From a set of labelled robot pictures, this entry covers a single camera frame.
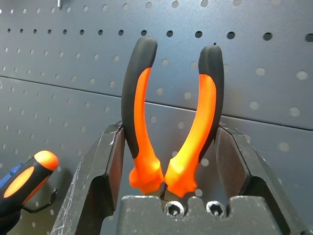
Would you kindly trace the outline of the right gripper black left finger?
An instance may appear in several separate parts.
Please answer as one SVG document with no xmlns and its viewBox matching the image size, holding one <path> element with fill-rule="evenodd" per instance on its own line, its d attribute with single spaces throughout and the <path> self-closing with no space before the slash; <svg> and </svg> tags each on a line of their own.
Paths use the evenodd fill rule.
<svg viewBox="0 0 313 235">
<path fill-rule="evenodd" d="M 116 210 L 122 179 L 125 135 L 110 124 L 80 160 L 61 205 L 52 235 L 98 235 Z"/>
</svg>

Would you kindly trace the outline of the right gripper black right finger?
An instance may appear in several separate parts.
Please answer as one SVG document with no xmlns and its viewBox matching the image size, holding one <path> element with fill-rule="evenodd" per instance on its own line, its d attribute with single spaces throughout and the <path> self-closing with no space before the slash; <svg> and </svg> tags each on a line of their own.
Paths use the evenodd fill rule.
<svg viewBox="0 0 313 235">
<path fill-rule="evenodd" d="M 215 149 L 219 178 L 228 198 L 262 197 L 283 234 L 302 233 L 302 220 L 278 178 L 243 133 L 220 124 Z"/>
</svg>

